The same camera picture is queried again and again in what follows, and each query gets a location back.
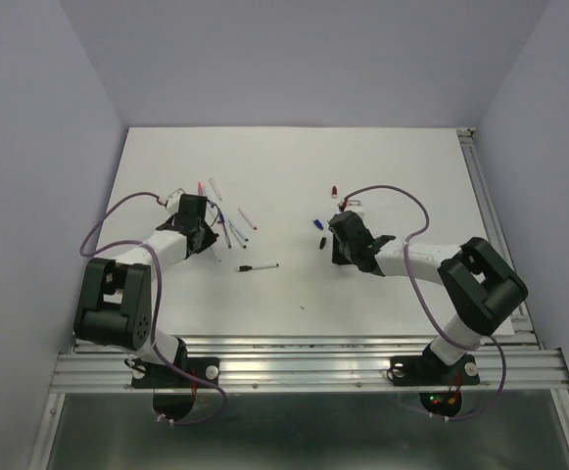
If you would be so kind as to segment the black capped marker small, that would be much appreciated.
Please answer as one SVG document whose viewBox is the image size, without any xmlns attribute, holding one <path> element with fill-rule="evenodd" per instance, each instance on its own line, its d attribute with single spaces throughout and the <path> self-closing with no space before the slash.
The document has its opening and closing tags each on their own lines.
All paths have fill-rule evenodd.
<svg viewBox="0 0 569 470">
<path fill-rule="evenodd" d="M 223 225 L 223 229 L 224 229 L 224 233 L 225 233 L 225 239 L 226 239 L 227 247 L 228 247 L 228 249 L 232 249 L 233 244 L 232 244 L 232 237 L 230 235 L 231 228 L 229 227 L 229 223 L 228 223 L 228 221 L 223 221 L 222 225 Z"/>
</svg>

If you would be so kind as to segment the white marker red end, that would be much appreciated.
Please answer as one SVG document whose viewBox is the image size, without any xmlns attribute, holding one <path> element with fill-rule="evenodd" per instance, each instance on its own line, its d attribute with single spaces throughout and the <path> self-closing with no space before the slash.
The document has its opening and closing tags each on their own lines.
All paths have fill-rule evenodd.
<svg viewBox="0 0 569 470">
<path fill-rule="evenodd" d="M 218 199 L 219 201 L 222 202 L 222 201 L 223 201 L 223 197 L 222 197 L 221 191 L 220 191 L 218 185 L 216 184 L 214 178 L 210 178 L 210 179 L 209 179 L 209 182 L 210 182 L 210 185 L 211 185 L 211 187 L 212 187 L 212 189 L 213 189 L 213 191 L 214 191 L 215 196 L 217 197 L 217 199 Z"/>
</svg>

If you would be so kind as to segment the red capped marker top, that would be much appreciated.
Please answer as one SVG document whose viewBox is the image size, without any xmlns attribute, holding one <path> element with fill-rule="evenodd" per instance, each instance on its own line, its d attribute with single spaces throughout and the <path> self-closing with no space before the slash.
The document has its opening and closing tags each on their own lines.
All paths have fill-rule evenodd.
<svg viewBox="0 0 569 470">
<path fill-rule="evenodd" d="M 246 223 L 251 227 L 252 230 L 257 231 L 258 227 L 253 222 L 253 220 L 249 217 L 249 215 L 241 208 L 238 208 L 238 212 L 241 217 L 246 221 Z"/>
</svg>

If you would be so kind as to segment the white marker black cap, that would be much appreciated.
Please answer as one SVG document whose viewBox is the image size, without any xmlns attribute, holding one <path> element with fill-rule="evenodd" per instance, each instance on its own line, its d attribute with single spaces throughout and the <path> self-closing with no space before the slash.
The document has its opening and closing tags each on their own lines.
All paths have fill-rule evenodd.
<svg viewBox="0 0 569 470">
<path fill-rule="evenodd" d="M 236 268 L 237 272 L 249 272 L 256 270 L 275 269 L 280 266 L 279 263 L 265 263 L 265 264 L 242 264 Z"/>
</svg>

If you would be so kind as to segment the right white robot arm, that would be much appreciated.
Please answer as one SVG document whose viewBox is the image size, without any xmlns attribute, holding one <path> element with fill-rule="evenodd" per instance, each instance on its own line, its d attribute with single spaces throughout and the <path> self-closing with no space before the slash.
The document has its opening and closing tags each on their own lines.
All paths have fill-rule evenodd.
<svg viewBox="0 0 569 470">
<path fill-rule="evenodd" d="M 418 283 L 438 284 L 454 307 L 444 328 L 430 308 L 423 307 L 438 336 L 419 356 L 391 358 L 388 377 L 397 386 L 445 385 L 460 375 L 459 362 L 528 297 L 524 281 L 483 238 L 473 237 L 462 245 L 421 245 L 393 235 L 375 237 L 354 211 L 333 216 L 328 225 L 333 263 L 351 264 L 380 277 L 406 277 L 422 305 Z"/>
</svg>

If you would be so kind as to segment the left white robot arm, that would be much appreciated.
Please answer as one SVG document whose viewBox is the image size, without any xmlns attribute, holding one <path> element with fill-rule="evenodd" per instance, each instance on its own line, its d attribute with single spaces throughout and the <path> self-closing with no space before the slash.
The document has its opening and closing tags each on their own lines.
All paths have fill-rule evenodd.
<svg viewBox="0 0 569 470">
<path fill-rule="evenodd" d="M 124 241 L 126 253 L 106 258 L 101 248 L 80 247 L 88 263 L 73 333 L 79 340 L 124 351 L 135 388 L 214 388 L 217 359 L 189 359 L 185 342 L 157 326 L 163 272 L 209 249 L 217 239 L 206 220 L 212 203 L 182 190 L 159 203 L 168 219 L 146 240 Z"/>
</svg>

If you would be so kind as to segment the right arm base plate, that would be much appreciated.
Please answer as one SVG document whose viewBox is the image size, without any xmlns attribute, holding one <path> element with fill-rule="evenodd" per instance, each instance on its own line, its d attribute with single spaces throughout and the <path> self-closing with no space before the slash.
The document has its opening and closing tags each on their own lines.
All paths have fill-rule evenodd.
<svg viewBox="0 0 569 470">
<path fill-rule="evenodd" d="M 464 355 L 456 364 L 446 365 L 432 355 L 394 355 L 387 372 L 396 387 L 435 387 L 480 384 L 475 357 Z"/>
</svg>

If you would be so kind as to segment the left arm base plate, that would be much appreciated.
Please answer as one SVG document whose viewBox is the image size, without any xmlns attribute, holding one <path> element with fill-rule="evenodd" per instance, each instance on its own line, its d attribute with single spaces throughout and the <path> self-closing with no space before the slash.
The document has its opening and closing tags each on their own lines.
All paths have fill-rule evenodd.
<svg viewBox="0 0 569 470">
<path fill-rule="evenodd" d="M 134 389 L 189 389 L 199 388 L 192 379 L 172 371 L 164 364 L 128 358 L 124 364 L 131 370 L 131 387 Z M 216 357 L 181 357 L 174 366 L 185 373 L 209 383 L 218 384 L 219 359 Z"/>
</svg>

